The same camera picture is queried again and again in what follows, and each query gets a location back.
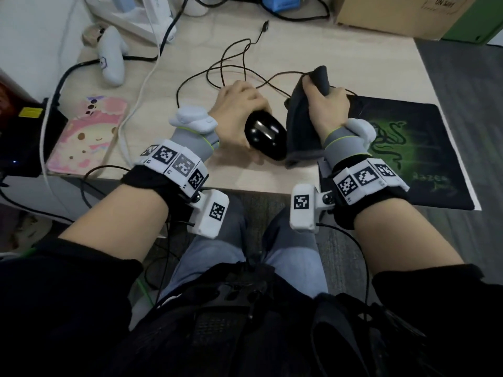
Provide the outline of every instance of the hand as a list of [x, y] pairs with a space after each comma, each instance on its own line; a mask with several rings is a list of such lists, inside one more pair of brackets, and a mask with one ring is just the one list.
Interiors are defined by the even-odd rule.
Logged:
[[215, 129], [220, 138], [220, 145], [241, 148], [248, 152], [255, 163], [261, 161], [260, 152], [250, 147], [244, 135], [244, 126], [248, 116], [257, 110], [271, 113], [269, 102], [256, 88], [244, 81], [236, 81], [232, 86], [220, 89], [215, 105], [208, 113], [218, 123]]
[[309, 75], [302, 79], [302, 87], [309, 102], [309, 117], [323, 145], [329, 134], [348, 120], [349, 99], [346, 90], [332, 88], [328, 96], [323, 96]]

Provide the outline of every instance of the yellow label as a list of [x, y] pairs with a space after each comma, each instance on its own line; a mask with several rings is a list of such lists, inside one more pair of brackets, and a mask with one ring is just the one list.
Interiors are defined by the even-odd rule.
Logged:
[[35, 107], [23, 107], [19, 116], [21, 118], [38, 118], [44, 111], [43, 108], [35, 108]]

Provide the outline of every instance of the black sleeve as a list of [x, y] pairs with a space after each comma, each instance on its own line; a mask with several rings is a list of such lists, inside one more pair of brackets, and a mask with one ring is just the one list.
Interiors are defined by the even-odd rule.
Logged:
[[61, 239], [0, 262], [3, 367], [82, 373], [128, 333], [127, 296], [141, 271], [136, 260]]
[[453, 374], [485, 375], [502, 350], [503, 286], [488, 285], [483, 277], [466, 264], [380, 272], [372, 284], [382, 304], [427, 336], [433, 354]]

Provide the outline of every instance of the black wristband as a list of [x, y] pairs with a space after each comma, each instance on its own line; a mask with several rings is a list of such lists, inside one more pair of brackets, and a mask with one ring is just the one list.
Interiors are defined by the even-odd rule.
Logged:
[[[369, 158], [369, 155], [355, 155], [348, 158], [345, 158], [343, 161], [339, 162], [332, 170], [332, 175], [330, 175], [330, 179], [332, 179], [337, 173], [342, 171], [345, 168], [350, 168], [353, 165], [356, 165], [363, 160]], [[348, 205], [346, 200], [343, 198], [341, 192], [335, 184], [333, 185], [334, 193], [336, 196], [336, 206], [333, 209], [333, 218], [336, 223], [346, 230], [354, 230], [355, 229], [355, 218], [358, 214], [361, 213], [364, 209], [367, 209], [369, 206], [374, 205], [375, 203], [385, 201], [390, 198], [401, 198], [408, 200], [407, 192], [403, 190], [399, 186], [387, 186], [386, 188], [377, 191], [369, 196], [363, 197], [358, 202]]]
[[154, 190], [164, 200], [172, 214], [176, 212], [186, 216], [187, 212], [192, 212], [192, 208], [187, 205], [190, 201], [180, 191], [179, 186], [163, 174], [146, 166], [135, 165], [121, 178], [121, 183], [139, 189]]

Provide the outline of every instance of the gray floor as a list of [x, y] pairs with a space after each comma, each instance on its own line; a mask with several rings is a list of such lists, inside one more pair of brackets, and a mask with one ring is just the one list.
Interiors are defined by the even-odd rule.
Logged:
[[[419, 210], [466, 262], [482, 269], [487, 282], [503, 284], [503, 48], [445, 41], [417, 44], [483, 211]], [[239, 196], [248, 212], [248, 247], [259, 248], [267, 223], [289, 203], [289, 197]], [[189, 243], [190, 236], [173, 235], [171, 251], [181, 255]], [[318, 235], [318, 246], [330, 292], [347, 292], [363, 299], [365, 266], [356, 246], [344, 235], [325, 228]], [[155, 248], [145, 264], [165, 254]], [[171, 257], [167, 279], [176, 262]], [[163, 260], [157, 261], [149, 270], [149, 279], [159, 284], [163, 267]]]

